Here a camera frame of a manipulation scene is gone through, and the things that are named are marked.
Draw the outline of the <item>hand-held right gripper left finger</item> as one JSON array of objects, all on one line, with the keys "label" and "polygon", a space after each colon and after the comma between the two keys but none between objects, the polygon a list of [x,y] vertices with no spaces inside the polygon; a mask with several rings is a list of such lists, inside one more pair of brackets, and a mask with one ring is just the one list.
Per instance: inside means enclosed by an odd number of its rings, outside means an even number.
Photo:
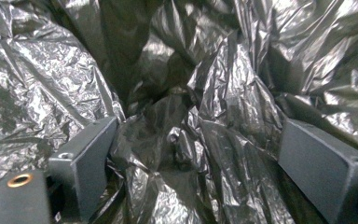
[{"label": "hand-held right gripper left finger", "polygon": [[117,118],[92,122],[48,159],[48,171],[62,184],[65,221],[86,222],[96,211],[107,185],[105,164]]}]

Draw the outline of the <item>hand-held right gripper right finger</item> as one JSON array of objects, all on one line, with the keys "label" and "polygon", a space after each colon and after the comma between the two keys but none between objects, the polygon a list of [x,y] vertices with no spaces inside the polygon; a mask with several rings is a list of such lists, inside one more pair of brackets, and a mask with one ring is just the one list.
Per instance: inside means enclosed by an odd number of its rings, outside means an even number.
[{"label": "hand-held right gripper right finger", "polygon": [[306,122],[287,119],[279,165],[329,224],[358,222],[358,150]]}]

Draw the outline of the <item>black plastic garbage bag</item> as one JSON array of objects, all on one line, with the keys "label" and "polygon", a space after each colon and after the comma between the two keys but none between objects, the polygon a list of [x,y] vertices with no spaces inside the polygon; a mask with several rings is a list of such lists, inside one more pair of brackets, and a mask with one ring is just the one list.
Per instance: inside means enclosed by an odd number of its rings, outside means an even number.
[{"label": "black plastic garbage bag", "polygon": [[358,149],[358,0],[0,0],[0,179],[120,126],[97,224],[317,224],[286,119]]}]

